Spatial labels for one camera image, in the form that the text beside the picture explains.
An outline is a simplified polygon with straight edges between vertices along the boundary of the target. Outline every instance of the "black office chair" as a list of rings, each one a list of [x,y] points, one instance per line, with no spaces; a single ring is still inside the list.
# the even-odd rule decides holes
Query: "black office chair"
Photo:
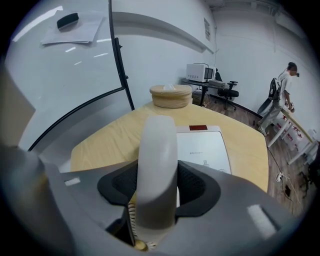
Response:
[[[221,81],[221,76],[220,73],[218,72],[218,69],[216,69],[216,73],[215,73],[215,80],[217,81]],[[227,104],[231,105],[234,107],[234,110],[237,110],[236,106],[228,100],[228,98],[231,100],[232,97],[239,97],[239,92],[236,90],[232,90],[232,88],[234,86],[236,86],[238,84],[237,81],[230,81],[227,83],[229,85],[229,89],[218,89],[218,95],[220,97],[224,97],[224,99],[222,100],[224,102],[224,109],[227,109]]]

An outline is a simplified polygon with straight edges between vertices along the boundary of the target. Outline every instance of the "white handle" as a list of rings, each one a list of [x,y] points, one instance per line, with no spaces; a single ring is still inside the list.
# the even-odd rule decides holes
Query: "white handle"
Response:
[[[174,225],[177,203],[177,131],[170,116],[149,117],[140,141],[136,233],[157,243]]]

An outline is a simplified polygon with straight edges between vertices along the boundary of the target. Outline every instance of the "wooden table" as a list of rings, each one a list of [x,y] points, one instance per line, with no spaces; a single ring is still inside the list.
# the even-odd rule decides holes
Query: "wooden table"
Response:
[[[310,135],[307,133],[307,131],[296,121],[296,119],[294,118],[294,116],[292,115],[292,113],[290,111],[287,111],[285,109],[282,109],[281,112],[285,115],[286,117],[286,121],[284,123],[284,125],[281,127],[281,129],[277,132],[277,134],[272,138],[272,140],[269,142],[269,144],[267,145],[268,148],[270,148],[272,146],[273,143],[275,143],[275,141],[280,137],[280,135],[284,132],[284,130],[286,129],[286,132],[284,133],[284,135],[281,137],[281,139],[284,139],[285,136],[287,136],[287,134],[289,133],[290,128],[292,127],[293,124],[295,124],[296,127],[299,128],[299,130],[306,136],[306,138],[308,139],[308,143],[307,145],[298,153],[296,154],[291,160],[288,161],[288,165],[291,165],[294,161],[296,161],[300,156],[302,156],[305,152],[307,152],[309,149],[311,149],[315,143],[317,143],[316,141],[314,141]]]
[[[176,126],[219,126],[230,160],[231,173],[267,192],[269,166],[264,136],[223,114],[194,104],[161,108],[152,102],[120,117],[78,144],[71,153],[71,171],[94,169],[138,159],[140,138],[148,116],[165,115]]]

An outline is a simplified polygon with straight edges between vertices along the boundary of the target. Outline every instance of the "paper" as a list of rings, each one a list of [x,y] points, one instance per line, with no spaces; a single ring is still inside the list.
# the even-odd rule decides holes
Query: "paper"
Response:
[[[63,28],[61,31],[57,27],[57,21],[62,17],[72,14],[74,11],[58,10],[52,19],[52,24],[48,28],[42,45],[54,43],[89,43],[95,38],[101,21],[104,17],[102,12],[98,11],[80,11],[77,12],[79,20],[75,24]]]

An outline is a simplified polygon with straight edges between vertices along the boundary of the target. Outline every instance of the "black cable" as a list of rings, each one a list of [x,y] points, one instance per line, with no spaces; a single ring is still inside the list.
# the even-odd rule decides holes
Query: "black cable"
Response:
[[[203,63],[203,62],[198,62],[198,63],[193,63],[193,64],[204,64],[204,65],[208,66],[208,72],[207,73],[204,72],[204,74],[206,74],[206,78],[204,78],[204,79],[206,79],[206,83],[208,83],[208,76],[209,76],[209,69],[210,69],[209,65],[207,63]]]
[[[274,157],[274,154],[272,154],[270,148],[267,147],[267,149],[269,150],[271,156],[273,157],[273,160],[275,161],[276,165],[278,166],[278,169],[279,169],[280,173],[282,173],[282,171],[281,171],[281,169],[280,169],[280,167],[279,167],[279,164],[277,163],[277,161],[276,161],[276,159],[275,159],[275,157]]]

